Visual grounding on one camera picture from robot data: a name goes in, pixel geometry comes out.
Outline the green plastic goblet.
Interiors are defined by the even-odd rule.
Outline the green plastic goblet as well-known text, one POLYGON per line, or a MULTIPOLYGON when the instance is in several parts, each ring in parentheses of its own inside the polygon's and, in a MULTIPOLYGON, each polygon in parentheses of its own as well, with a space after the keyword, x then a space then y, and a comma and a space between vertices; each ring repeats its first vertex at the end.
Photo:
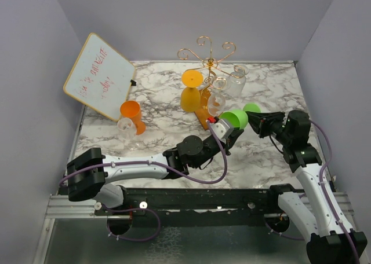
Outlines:
POLYGON ((236 129, 244 129, 248 125, 247 111, 260 113, 260 107, 255 103, 247 103, 243 109, 233 109, 223 112, 219 118, 225 119, 231 123, 236 129))

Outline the clear round wine glass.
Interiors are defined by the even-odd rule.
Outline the clear round wine glass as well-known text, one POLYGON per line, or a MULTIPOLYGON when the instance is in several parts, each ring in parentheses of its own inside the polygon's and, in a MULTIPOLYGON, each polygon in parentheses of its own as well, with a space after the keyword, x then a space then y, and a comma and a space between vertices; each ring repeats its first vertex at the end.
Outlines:
POLYGON ((225 108, 226 98, 223 94, 228 87, 227 78, 223 75, 216 75, 210 81, 210 97, 208 98, 207 109, 212 116, 220 116, 225 108))

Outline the clear patterned stemmed glass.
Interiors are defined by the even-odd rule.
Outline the clear patterned stemmed glass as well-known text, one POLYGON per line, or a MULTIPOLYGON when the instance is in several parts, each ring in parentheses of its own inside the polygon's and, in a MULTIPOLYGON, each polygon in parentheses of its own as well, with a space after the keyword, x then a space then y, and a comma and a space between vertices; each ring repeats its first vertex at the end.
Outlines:
POLYGON ((227 93, 232 97, 238 97, 246 84, 248 70, 240 65, 234 66, 234 71, 228 77, 227 93))

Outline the yellow plastic goblet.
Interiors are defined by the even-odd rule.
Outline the yellow plastic goblet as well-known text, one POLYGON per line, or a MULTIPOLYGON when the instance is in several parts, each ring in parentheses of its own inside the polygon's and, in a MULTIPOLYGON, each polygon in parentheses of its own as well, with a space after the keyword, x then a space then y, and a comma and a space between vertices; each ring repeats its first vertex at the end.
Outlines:
POLYGON ((181 81, 185 89, 181 93, 180 106, 185 112, 194 112, 201 103, 198 87, 203 83, 203 76, 199 71, 189 69, 183 73, 181 81))

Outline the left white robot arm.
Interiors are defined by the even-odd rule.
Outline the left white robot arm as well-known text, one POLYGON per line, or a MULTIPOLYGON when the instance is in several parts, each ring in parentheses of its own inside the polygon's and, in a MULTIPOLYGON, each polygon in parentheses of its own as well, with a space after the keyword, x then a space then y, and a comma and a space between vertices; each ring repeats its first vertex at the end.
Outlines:
POLYGON ((176 147, 147 157, 123 158, 105 156, 100 148, 91 148, 67 164, 68 199, 72 202, 94 199, 114 214, 123 214, 128 207, 123 189, 114 182, 129 179, 178 179, 204 184, 190 176, 190 168, 201 168, 219 153, 229 155, 230 148, 243 133, 234 129, 225 141, 213 135, 202 140, 195 135, 185 137, 176 147))

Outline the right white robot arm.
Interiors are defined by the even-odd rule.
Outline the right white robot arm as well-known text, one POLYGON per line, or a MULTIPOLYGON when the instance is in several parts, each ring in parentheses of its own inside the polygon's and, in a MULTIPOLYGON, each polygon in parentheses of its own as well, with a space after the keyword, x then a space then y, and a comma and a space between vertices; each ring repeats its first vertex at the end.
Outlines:
POLYGON ((359 263, 368 241, 345 217, 326 178, 328 162, 308 142, 316 123, 300 110, 261 113, 247 111, 253 131, 260 137, 275 138, 291 172, 301 183, 311 206, 308 209, 291 185, 274 185, 266 198, 272 212, 283 211, 306 242, 311 263, 359 263))

